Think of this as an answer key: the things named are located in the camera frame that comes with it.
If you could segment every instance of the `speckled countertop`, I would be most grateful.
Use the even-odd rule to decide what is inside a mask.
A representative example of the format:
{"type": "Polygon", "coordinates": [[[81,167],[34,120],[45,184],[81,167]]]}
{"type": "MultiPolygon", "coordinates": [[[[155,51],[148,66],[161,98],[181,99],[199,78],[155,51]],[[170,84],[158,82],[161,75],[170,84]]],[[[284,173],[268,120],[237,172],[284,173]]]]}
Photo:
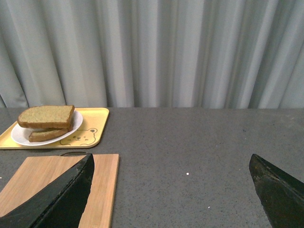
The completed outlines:
{"type": "MultiPolygon", "coordinates": [[[[0,108],[0,133],[23,109],[0,108]]],[[[109,108],[91,153],[118,153],[113,228],[269,228],[248,164],[256,153],[304,181],[304,111],[109,108]]],[[[0,190],[28,156],[0,150],[0,190]]]]}

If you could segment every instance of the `bread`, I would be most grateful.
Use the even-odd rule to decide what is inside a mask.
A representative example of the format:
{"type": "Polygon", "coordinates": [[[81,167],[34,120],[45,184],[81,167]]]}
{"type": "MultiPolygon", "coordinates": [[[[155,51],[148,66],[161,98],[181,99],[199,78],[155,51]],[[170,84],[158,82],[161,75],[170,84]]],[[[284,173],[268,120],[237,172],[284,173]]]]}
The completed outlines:
{"type": "Polygon", "coordinates": [[[60,128],[70,126],[74,105],[44,105],[31,107],[18,117],[18,124],[25,128],[60,128]]]}
{"type": "Polygon", "coordinates": [[[33,131],[29,135],[28,141],[32,143],[32,142],[43,142],[47,140],[52,140],[70,132],[72,129],[73,126],[70,125],[69,128],[62,128],[62,129],[48,128],[42,131],[33,131]]]}

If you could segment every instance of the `yellow tray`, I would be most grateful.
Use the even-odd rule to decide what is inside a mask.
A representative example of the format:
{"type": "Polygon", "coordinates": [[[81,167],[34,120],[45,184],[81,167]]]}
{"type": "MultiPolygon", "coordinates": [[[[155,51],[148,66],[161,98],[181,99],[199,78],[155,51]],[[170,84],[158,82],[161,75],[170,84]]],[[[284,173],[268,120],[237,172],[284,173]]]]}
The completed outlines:
{"type": "Polygon", "coordinates": [[[17,124],[13,123],[2,135],[0,135],[0,149],[71,149],[71,148],[90,148],[100,142],[105,123],[109,116],[107,108],[75,108],[83,116],[83,122],[79,129],[73,134],[58,142],[42,146],[24,146],[14,142],[10,136],[11,130],[17,124]]]}

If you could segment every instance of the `white curtain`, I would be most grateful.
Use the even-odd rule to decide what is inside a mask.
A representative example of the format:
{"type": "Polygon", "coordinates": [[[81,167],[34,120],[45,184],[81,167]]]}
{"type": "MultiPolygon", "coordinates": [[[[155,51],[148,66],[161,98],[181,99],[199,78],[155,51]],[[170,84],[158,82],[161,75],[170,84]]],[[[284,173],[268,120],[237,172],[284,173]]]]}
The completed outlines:
{"type": "Polygon", "coordinates": [[[0,0],[0,107],[304,107],[303,0],[0,0]]]}

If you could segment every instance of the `cutting board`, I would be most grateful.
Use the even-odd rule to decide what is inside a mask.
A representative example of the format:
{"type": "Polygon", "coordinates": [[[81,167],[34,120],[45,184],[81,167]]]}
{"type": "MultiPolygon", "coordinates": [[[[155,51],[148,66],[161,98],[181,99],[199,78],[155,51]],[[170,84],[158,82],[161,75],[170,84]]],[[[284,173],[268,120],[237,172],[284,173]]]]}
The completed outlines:
{"type": "MultiPolygon", "coordinates": [[[[79,227],[108,228],[111,225],[119,155],[93,156],[95,170],[91,193],[79,227]]],[[[30,199],[83,157],[27,157],[0,193],[0,217],[30,199]]]]}

